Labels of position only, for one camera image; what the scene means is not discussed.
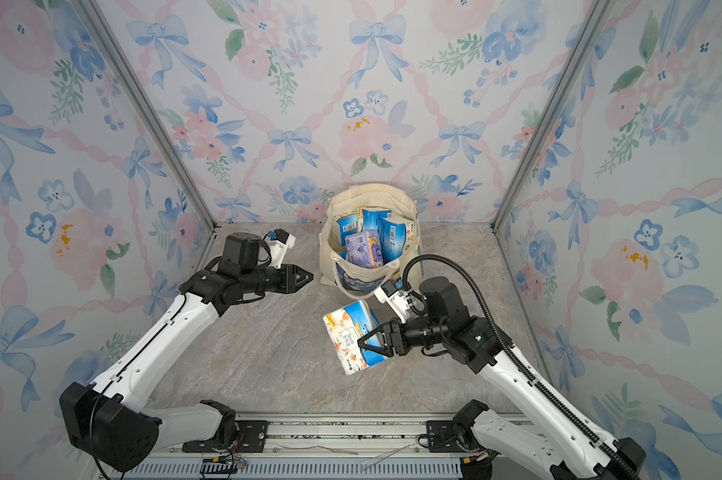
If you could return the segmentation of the cream canvas bag starry print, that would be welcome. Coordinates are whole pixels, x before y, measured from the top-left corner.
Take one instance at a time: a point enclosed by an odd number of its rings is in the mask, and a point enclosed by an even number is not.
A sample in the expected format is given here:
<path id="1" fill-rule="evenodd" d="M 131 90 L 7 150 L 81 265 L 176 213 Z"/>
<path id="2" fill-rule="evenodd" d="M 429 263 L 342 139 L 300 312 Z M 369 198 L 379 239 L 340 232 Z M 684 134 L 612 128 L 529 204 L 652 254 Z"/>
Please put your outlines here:
<path id="1" fill-rule="evenodd" d="M 319 234 L 321 282 L 351 299 L 364 299 L 398 281 L 421 253 L 415 201 L 387 184 L 353 186 L 335 195 Z"/>

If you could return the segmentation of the floral orange blue tissue pack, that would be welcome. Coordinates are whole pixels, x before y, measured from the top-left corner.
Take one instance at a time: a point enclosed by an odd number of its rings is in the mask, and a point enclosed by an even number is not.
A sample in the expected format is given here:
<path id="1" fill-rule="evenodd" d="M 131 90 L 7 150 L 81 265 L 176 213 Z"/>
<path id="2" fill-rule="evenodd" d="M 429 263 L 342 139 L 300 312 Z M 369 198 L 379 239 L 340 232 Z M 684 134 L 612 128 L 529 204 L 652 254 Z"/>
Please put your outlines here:
<path id="1" fill-rule="evenodd" d="M 358 346 L 358 341 L 379 326 L 365 300 L 335 310 L 322 321 L 347 376 L 381 364 L 386 357 Z"/>

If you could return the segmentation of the purple tissue pack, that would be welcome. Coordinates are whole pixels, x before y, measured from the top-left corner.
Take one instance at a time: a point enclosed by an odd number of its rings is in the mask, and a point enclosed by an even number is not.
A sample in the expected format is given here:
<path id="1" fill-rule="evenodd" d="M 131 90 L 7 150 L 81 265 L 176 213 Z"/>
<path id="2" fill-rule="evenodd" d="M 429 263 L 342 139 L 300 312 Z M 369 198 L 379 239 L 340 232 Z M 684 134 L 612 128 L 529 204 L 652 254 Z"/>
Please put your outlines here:
<path id="1" fill-rule="evenodd" d="M 384 265 L 379 235 L 375 231 L 362 231 L 346 240 L 346 260 L 353 265 L 376 269 Z"/>

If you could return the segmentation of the blue tissue pack barcode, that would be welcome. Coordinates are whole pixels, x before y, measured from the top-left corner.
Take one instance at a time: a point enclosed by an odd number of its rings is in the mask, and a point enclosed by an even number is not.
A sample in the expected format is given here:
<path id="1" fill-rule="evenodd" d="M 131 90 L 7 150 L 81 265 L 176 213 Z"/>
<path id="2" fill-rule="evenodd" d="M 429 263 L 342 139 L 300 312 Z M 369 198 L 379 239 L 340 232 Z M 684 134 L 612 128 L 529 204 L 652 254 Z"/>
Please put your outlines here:
<path id="1" fill-rule="evenodd" d="M 382 221 L 392 214 L 389 209 L 364 207 L 360 209 L 359 219 L 362 231 L 379 231 Z"/>

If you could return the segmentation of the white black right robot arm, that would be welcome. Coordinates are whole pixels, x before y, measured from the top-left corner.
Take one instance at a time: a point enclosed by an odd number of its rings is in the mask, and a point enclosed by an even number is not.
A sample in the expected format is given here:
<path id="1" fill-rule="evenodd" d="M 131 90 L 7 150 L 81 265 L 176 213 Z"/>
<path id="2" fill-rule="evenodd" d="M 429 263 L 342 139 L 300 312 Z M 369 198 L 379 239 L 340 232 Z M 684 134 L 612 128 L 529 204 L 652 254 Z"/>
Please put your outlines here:
<path id="1" fill-rule="evenodd" d="M 448 441 L 502 455 L 541 479 L 638 478 L 646 459 L 642 447 L 629 437 L 615 437 L 577 410 L 505 332 L 487 317 L 469 313 L 457 287 L 445 277 L 425 280 L 419 292 L 387 281 L 374 295 L 394 317 L 362 336 L 359 347 L 393 357 L 440 345 L 501 391 L 537 429 L 514 425 L 472 400 L 453 417 Z"/>

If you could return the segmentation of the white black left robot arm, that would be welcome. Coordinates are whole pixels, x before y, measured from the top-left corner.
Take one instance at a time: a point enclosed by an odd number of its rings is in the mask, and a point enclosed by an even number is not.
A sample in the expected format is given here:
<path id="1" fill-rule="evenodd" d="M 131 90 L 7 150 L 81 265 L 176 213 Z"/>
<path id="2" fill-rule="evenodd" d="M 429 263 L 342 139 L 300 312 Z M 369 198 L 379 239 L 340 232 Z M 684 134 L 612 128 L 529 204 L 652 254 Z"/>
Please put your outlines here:
<path id="1" fill-rule="evenodd" d="M 71 383 L 59 402 L 71 445 L 89 454 L 100 473 L 124 474 L 154 451 L 200 442 L 232 453 L 242 435 L 234 409 L 213 400 L 150 410 L 149 397 L 191 343 L 234 306 L 269 293 L 289 295 L 311 272 L 284 258 L 295 238 L 283 229 L 263 236 L 234 232 L 223 252 L 180 288 L 164 315 L 111 367 L 87 384 Z"/>

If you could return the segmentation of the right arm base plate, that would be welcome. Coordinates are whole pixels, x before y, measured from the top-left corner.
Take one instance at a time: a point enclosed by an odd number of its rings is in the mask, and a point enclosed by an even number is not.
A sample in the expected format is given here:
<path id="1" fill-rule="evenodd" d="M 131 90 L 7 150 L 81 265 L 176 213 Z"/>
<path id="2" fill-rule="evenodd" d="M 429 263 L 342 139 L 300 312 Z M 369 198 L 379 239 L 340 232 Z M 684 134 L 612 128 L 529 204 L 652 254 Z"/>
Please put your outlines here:
<path id="1" fill-rule="evenodd" d="M 466 453 L 465 431 L 454 421 L 429 420 L 425 423 L 424 445 L 430 453 Z"/>

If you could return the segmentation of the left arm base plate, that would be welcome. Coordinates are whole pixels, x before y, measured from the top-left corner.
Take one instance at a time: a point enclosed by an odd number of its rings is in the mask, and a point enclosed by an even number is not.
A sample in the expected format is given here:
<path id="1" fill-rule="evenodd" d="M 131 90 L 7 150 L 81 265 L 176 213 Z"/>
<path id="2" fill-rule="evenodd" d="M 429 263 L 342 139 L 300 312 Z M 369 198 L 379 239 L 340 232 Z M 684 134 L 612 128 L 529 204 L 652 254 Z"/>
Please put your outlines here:
<path id="1" fill-rule="evenodd" d="M 266 420 L 236 420 L 223 428 L 220 438 L 186 442 L 183 453 L 263 453 L 270 423 Z"/>

